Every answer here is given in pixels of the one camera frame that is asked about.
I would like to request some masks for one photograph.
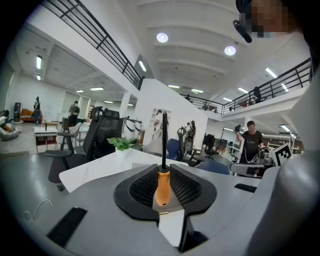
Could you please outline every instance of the white table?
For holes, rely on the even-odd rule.
[[[61,172],[59,174],[60,180],[65,188],[71,193],[82,184],[89,181],[130,170],[133,168],[133,163],[145,165],[160,165],[162,163],[162,158],[159,156],[144,153],[132,148],[128,150],[129,152],[123,162],[118,162],[116,153],[111,153],[97,160]],[[188,165],[187,163],[170,159],[166,160],[166,164]]]
[[[22,132],[22,127],[20,126],[24,121],[23,120],[17,120],[17,121],[11,121],[11,123],[13,124],[14,128],[17,128],[18,132],[21,133]]]
[[[48,148],[48,144],[54,144],[54,148],[58,148],[57,146],[57,133],[58,130],[55,127],[34,127],[34,137],[35,137],[35,145],[36,151],[38,152],[38,146],[46,145]],[[39,137],[44,138],[44,142],[39,140]]]

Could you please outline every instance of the blue chair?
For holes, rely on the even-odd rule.
[[[226,165],[219,163],[217,161],[214,161],[210,158],[207,158],[204,162],[198,164],[194,168],[205,170],[212,173],[217,173],[217,174],[230,175],[230,170]]]
[[[171,138],[166,143],[166,150],[168,151],[167,159],[177,160],[179,155],[179,141]]]

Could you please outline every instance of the orange handle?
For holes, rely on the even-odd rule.
[[[165,206],[169,203],[171,196],[171,187],[169,184],[170,171],[166,173],[158,172],[158,187],[155,191],[155,201],[159,206]]]

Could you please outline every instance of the chair armrest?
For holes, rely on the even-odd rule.
[[[67,150],[46,150],[44,154],[50,158],[69,158],[72,152]]]
[[[58,132],[56,135],[63,137],[74,137],[74,135],[69,132]]]

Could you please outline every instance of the metal railing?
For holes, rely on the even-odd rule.
[[[245,108],[288,93],[292,88],[303,88],[310,83],[311,59],[307,59],[277,78],[257,86],[249,93],[242,95],[230,103],[224,104],[223,114]]]
[[[45,0],[41,4],[77,31],[140,90],[143,78],[104,27],[79,0]]]
[[[205,111],[212,111],[217,114],[222,114],[224,111],[224,105],[208,100],[203,98],[198,98],[194,96],[187,96],[184,94],[180,94],[181,96],[185,97],[186,100],[191,102],[193,105],[195,105],[198,109],[202,109]]]

